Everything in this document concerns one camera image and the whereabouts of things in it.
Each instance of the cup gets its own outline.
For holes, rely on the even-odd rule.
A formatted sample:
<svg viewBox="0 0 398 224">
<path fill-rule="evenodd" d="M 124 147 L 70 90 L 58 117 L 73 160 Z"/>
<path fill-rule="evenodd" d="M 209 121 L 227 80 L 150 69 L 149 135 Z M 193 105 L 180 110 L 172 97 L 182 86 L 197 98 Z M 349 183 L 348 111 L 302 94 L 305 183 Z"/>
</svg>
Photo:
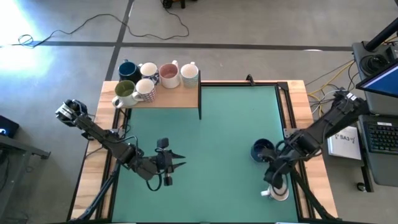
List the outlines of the cup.
<svg viewBox="0 0 398 224">
<path fill-rule="evenodd" d="M 274 156 L 275 146 L 268 139 L 258 139 L 254 142 L 250 150 L 250 156 L 256 162 L 267 162 L 269 156 Z"/>
<path fill-rule="evenodd" d="M 182 82 L 187 88 L 193 88 L 198 83 L 199 69 L 195 62 L 184 65 L 181 68 Z"/>
<path fill-rule="evenodd" d="M 116 96 L 112 99 L 112 104 L 116 108 L 133 106 L 137 101 L 132 97 L 136 90 L 136 85 L 130 80 L 119 82 L 114 89 Z"/>
<path fill-rule="evenodd" d="M 156 89 L 155 84 L 152 80 L 148 78 L 143 78 L 139 80 L 137 83 L 137 91 L 132 94 L 132 97 L 136 101 L 145 101 L 147 103 L 151 103 L 155 100 L 156 97 Z"/>
<path fill-rule="evenodd" d="M 180 84 L 178 75 L 178 63 L 174 60 L 172 63 L 164 64 L 159 69 L 160 82 L 165 88 L 175 88 Z"/>
<path fill-rule="evenodd" d="M 139 64 L 139 71 L 141 72 L 142 78 L 148 78 L 154 82 L 155 85 L 159 83 L 159 71 L 157 66 L 152 62 Z"/>
<path fill-rule="evenodd" d="M 271 199 L 277 200 L 277 201 L 284 201 L 289 197 L 289 189 L 286 189 L 287 186 L 285 184 L 285 182 L 282 184 L 282 187 L 280 189 L 277 189 L 276 187 L 272 187 L 272 185 L 270 184 L 268 186 L 268 189 L 265 191 L 261 192 L 261 196 L 265 196 L 265 197 L 269 197 Z"/>
<path fill-rule="evenodd" d="M 137 84 L 141 79 L 141 73 L 135 63 L 129 62 L 127 59 L 119 66 L 119 76 L 121 80 L 130 80 Z"/>
</svg>

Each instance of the black keyboard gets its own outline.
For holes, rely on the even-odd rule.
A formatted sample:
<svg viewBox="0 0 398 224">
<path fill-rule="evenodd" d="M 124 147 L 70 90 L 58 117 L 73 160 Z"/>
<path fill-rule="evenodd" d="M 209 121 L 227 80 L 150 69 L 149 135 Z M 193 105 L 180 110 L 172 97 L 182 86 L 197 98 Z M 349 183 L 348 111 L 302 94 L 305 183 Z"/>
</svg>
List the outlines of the black keyboard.
<svg viewBox="0 0 398 224">
<path fill-rule="evenodd" d="M 369 150 L 398 154 L 398 126 L 368 124 Z"/>
</svg>

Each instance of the green mat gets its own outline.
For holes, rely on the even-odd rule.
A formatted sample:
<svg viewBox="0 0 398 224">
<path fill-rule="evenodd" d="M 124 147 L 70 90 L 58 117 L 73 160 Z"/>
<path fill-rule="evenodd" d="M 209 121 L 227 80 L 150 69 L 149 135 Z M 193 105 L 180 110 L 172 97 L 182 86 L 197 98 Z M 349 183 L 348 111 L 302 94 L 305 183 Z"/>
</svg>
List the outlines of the green mat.
<svg viewBox="0 0 398 224">
<path fill-rule="evenodd" d="M 175 162 L 187 163 L 158 192 L 122 168 L 114 222 L 297 222 L 292 188 L 283 202 L 261 197 L 267 165 L 250 157 L 255 140 L 283 138 L 274 86 L 203 87 L 202 120 L 197 109 L 143 108 L 133 109 L 129 124 L 127 135 L 147 156 L 168 137 L 169 149 L 187 157 Z"/>
</svg>

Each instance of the concrete floor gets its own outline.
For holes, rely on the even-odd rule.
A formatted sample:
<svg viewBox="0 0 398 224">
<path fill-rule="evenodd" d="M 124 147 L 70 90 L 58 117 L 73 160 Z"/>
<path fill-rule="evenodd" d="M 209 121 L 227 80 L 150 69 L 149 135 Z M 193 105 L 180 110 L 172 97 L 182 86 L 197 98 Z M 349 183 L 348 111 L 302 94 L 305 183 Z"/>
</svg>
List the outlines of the concrete floor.
<svg viewBox="0 0 398 224">
<path fill-rule="evenodd" d="M 128 0 L 5 1 L 0 3 L 0 45 L 16 43 L 22 34 L 42 40 L 55 29 L 71 31 L 100 13 L 122 19 L 127 4 Z M 126 33 L 123 42 L 349 47 L 354 41 L 372 38 L 395 19 L 398 8 L 393 0 L 199 0 L 187 1 L 184 10 L 176 4 L 171 11 L 189 26 L 186 39 L 162 41 Z M 177 18 L 168 15 L 158 0 L 135 0 L 130 15 L 128 24 L 135 34 L 184 35 Z M 71 36 L 57 34 L 51 41 L 116 42 L 120 27 L 114 19 L 100 17 Z M 95 112 L 107 70 L 109 80 L 118 79 L 116 68 L 108 68 L 116 48 L 0 49 L 0 93 L 7 96 L 0 98 L 0 113 L 21 125 L 18 140 L 52 151 L 47 161 L 32 159 L 35 169 L 12 196 L 7 216 L 23 217 L 23 211 L 29 223 L 66 219 L 87 141 L 77 129 L 60 123 L 54 111 L 63 100 L 76 98 Z M 250 73 L 255 79 L 309 82 L 351 60 L 352 55 L 349 51 L 121 47 L 114 55 L 116 66 L 125 58 L 157 64 L 195 61 L 206 80 L 240 80 Z M 329 78 L 312 83 L 307 91 L 318 89 Z M 348 82 L 345 73 L 333 84 L 346 88 Z M 354 92 L 363 96 L 361 91 Z M 358 192 L 354 186 L 361 181 L 357 162 L 326 155 L 325 163 L 341 218 L 396 222 L 397 188 L 375 185 L 374 193 Z"/>
</svg>

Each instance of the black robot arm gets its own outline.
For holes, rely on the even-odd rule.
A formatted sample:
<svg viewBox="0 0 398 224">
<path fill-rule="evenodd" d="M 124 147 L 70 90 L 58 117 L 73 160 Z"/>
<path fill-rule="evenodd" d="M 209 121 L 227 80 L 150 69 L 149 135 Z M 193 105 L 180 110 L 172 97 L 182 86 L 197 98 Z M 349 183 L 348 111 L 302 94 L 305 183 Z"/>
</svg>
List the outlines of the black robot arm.
<svg viewBox="0 0 398 224">
<path fill-rule="evenodd" d="M 135 136 L 130 138 L 135 138 L 136 143 L 130 144 L 124 142 L 125 139 L 120 139 L 118 133 L 100 128 L 88 116 L 86 105 L 77 100 L 67 100 L 55 114 L 64 124 L 83 130 L 83 137 L 95 138 L 105 149 L 111 151 L 122 166 L 133 170 L 146 181 L 151 180 L 154 175 L 164 174 L 164 184 L 172 185 L 170 174 L 184 164 L 184 162 L 172 164 L 172 159 L 185 157 L 165 149 L 169 146 L 167 138 L 157 141 L 156 156 L 144 157 L 144 152 L 138 148 L 138 140 Z"/>
<path fill-rule="evenodd" d="M 367 113 L 366 101 L 344 90 L 337 91 L 331 109 L 306 129 L 294 132 L 283 141 L 281 150 L 268 158 L 269 168 L 264 180 L 274 187 L 282 187 L 282 175 L 294 169 L 299 160 L 307 161 L 321 153 L 325 140 Z"/>
</svg>

